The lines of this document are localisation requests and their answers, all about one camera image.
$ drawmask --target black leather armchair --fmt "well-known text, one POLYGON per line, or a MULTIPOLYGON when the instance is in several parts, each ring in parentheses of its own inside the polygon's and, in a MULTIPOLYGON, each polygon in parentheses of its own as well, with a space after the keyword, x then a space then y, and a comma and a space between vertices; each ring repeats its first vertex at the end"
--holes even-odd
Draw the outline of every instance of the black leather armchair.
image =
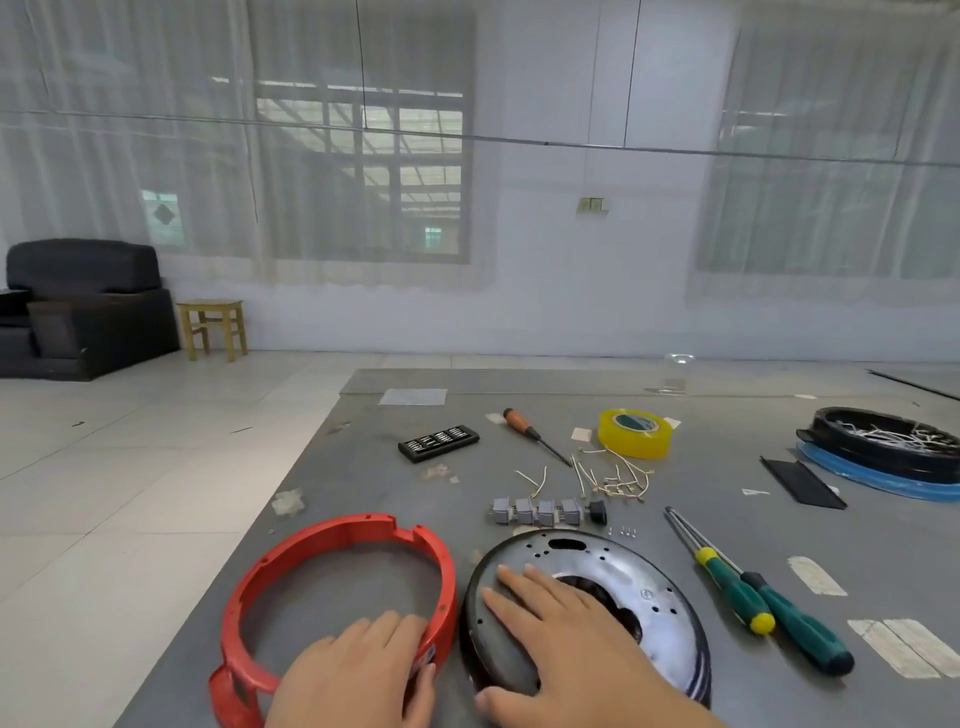
POLYGON ((156 251, 37 240, 7 253, 0 376, 87 381, 180 348, 156 251))

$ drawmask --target hanging metal rod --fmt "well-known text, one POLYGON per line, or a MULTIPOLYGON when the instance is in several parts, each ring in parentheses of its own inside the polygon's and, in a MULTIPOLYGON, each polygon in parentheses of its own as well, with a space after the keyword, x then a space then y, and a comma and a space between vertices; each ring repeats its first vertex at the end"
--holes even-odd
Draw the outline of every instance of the hanging metal rod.
POLYGON ((512 136, 488 134, 454 134, 444 132, 406 132, 399 129, 376 129, 371 127, 345 127, 336 124, 312 124, 266 119, 214 119, 207 116, 178 116, 172 114, 96 113, 94 111, 53 111, 49 109, 0 109, 0 113, 39 114, 46 116, 82 116, 98 119, 138 119, 143 121, 182 121, 205 124, 233 124, 254 127, 280 127, 290 129, 331 130, 334 132, 387 133, 401 136, 426 136, 435 139, 461 139, 464 141, 489 141, 501 144, 523 144, 533 147, 558 147, 561 149, 587 149, 609 152, 645 152, 657 155, 680 155, 684 157, 720 157, 743 159, 780 159, 782 161, 821 161, 847 164, 886 164, 895 167, 932 167, 935 169, 960 169, 960 161, 919 161, 916 159, 876 159, 867 157, 808 157, 804 155, 780 155, 767 152, 731 152, 712 149, 676 149, 672 147, 633 147, 613 144, 585 144, 576 141, 547 141, 520 139, 512 136))

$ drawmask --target sheer curtain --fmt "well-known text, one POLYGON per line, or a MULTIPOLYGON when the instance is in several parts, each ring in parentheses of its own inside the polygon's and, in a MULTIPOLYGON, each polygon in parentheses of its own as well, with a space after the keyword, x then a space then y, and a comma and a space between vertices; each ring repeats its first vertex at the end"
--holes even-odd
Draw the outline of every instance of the sheer curtain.
POLYGON ((784 158, 713 163, 692 289, 855 300, 960 278, 960 175, 937 166, 960 161, 957 28, 946 6, 749 7, 717 148, 784 158))
POLYGON ((0 255, 90 236, 175 278, 456 279, 469 145, 364 130, 469 131, 472 59, 468 5, 0 0, 0 255))

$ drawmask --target tile floor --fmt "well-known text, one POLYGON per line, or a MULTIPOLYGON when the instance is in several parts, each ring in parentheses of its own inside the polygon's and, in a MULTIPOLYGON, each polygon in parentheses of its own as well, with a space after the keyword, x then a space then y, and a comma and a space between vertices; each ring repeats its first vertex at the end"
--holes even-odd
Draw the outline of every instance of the tile floor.
MULTIPOLYGON (((705 386, 730 393, 889 386, 862 365, 704 364, 705 386)), ((656 386, 660 366, 252 352, 91 383, 0 379, 0 725, 112 725, 355 369, 624 369, 656 386)))

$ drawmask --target person's right hand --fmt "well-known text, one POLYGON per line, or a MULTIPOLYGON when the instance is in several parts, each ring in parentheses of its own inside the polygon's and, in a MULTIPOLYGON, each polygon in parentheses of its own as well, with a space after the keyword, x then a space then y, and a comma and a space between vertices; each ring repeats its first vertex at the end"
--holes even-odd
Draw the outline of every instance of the person's right hand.
POLYGON ((484 602, 526 648, 540 674, 536 697, 487 688, 477 707, 503 728, 722 728, 664 680, 603 605, 527 566, 497 576, 526 609, 491 589, 484 602))

